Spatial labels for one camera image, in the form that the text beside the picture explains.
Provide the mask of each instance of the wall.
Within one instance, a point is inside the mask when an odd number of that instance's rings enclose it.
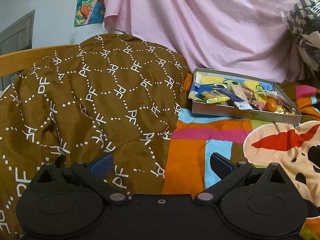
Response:
[[[0,0],[0,32],[36,9],[32,47],[80,43],[104,33],[102,24],[73,27],[77,0]]]

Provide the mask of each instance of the pink fabric patch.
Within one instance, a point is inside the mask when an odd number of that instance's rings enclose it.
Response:
[[[311,97],[317,94],[317,90],[314,87],[307,85],[301,85],[296,87],[296,98]]]
[[[184,129],[175,131],[172,139],[189,139],[189,140],[220,140],[235,143],[243,143],[251,131],[244,130],[214,130],[214,129]]]

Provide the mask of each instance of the gray door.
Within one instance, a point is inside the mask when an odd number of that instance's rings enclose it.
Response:
[[[0,55],[31,49],[34,14],[35,11],[26,14],[0,33]],[[13,76],[14,73],[1,77],[0,90],[10,85]]]

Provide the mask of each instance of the poster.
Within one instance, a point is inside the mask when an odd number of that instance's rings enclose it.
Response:
[[[103,0],[78,0],[74,26],[102,23],[105,11]]]

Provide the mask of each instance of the box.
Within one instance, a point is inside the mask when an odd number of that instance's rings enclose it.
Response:
[[[278,93],[294,110],[296,113],[295,115],[289,114],[278,114],[278,113],[271,113],[259,110],[240,110],[235,106],[221,106],[216,104],[206,104],[203,102],[192,102],[192,112],[195,114],[206,114],[206,115],[216,115],[216,116],[227,116],[227,117],[234,117],[234,118],[242,118],[242,119],[253,119],[253,120],[260,120],[260,121],[267,121],[267,122],[282,122],[282,123],[289,123],[296,125],[299,123],[301,119],[301,113],[295,106],[295,104],[290,100],[290,98],[283,92],[283,90],[274,82],[254,78],[250,76],[234,74],[219,70],[213,69],[206,69],[206,68],[196,68],[194,70],[193,81],[195,82],[196,79],[196,72],[200,72],[202,76],[229,76],[234,78],[241,78],[247,79],[257,82],[268,83],[272,85],[273,90]]]

